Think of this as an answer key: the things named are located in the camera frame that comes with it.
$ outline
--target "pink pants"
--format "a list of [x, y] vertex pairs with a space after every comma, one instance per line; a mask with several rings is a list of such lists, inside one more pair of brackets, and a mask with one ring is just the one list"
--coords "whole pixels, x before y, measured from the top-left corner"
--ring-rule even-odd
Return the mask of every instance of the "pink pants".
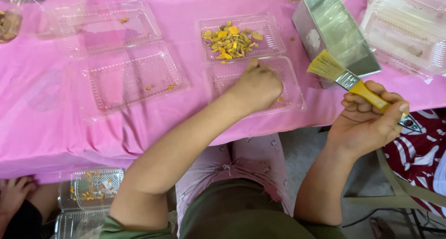
[[274, 201], [282, 202], [285, 213], [293, 215], [282, 144], [275, 133], [234, 141], [232, 157], [226, 145], [207, 147], [175, 185], [178, 226], [189, 204], [211, 183], [236, 178], [263, 185]]

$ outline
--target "pink tablecloth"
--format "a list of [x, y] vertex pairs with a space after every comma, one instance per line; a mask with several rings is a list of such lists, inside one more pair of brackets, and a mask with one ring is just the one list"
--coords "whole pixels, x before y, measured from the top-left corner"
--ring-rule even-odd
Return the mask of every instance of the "pink tablecloth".
[[[202, 19], [274, 14], [288, 47], [286, 56], [293, 62], [307, 105], [303, 112], [244, 119], [221, 134], [212, 145], [329, 124], [341, 112], [344, 91], [341, 88], [324, 90], [315, 77], [305, 72], [310, 60], [291, 21], [298, 3], [288, 0], [141, 1], [152, 8], [164, 40], [174, 45], [192, 89], [148, 100], [107, 121], [87, 124], [81, 119], [67, 72], [70, 60], [59, 52], [54, 40], [31, 37], [30, 29], [35, 28], [32, 22], [38, 21], [42, 12], [38, 4], [28, 3], [24, 6], [22, 30], [25, 34], [0, 46], [0, 178], [37, 174], [42, 181], [54, 181], [57, 176], [54, 172], [92, 162], [127, 167], [160, 136], [202, 109], [207, 104], [203, 86], [207, 63], [199, 50], [200, 39], [195, 27]], [[366, 1], [346, 0], [346, 6], [358, 17]], [[437, 77], [427, 85], [417, 77], [384, 67], [381, 73], [367, 79], [403, 95], [410, 101], [412, 110], [446, 106], [446, 78]]]

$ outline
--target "hand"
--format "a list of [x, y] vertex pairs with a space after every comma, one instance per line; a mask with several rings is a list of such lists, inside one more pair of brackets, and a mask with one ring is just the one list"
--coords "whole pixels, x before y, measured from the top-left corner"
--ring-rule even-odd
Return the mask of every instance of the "hand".
[[326, 147], [354, 160], [394, 140], [402, 129], [398, 122], [403, 111], [409, 112], [409, 102], [399, 94], [389, 93], [373, 81], [365, 85], [393, 105], [382, 114], [361, 96], [344, 95], [341, 104], [345, 109], [328, 132]]
[[227, 93], [236, 100], [236, 107], [246, 109], [249, 115], [269, 108], [282, 90], [277, 74], [267, 66], [259, 66], [259, 60], [254, 58]]
[[31, 177], [0, 180], [0, 213], [11, 219], [22, 206], [26, 195], [36, 189]]

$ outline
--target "stainless steel container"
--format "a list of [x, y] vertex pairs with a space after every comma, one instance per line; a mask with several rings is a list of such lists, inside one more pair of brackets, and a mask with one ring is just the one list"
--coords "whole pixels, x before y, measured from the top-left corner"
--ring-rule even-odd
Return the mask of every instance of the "stainless steel container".
[[[293, 22], [311, 60], [327, 49], [339, 63], [362, 77], [381, 66], [341, 0], [301, 0]], [[336, 85], [321, 78], [324, 88]]]

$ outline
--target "brush bristles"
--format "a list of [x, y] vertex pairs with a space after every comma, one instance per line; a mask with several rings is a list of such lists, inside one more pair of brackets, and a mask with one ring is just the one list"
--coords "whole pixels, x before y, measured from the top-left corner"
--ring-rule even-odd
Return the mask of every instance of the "brush bristles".
[[335, 81], [347, 70], [326, 49], [311, 62], [307, 72], [315, 73], [331, 81]]

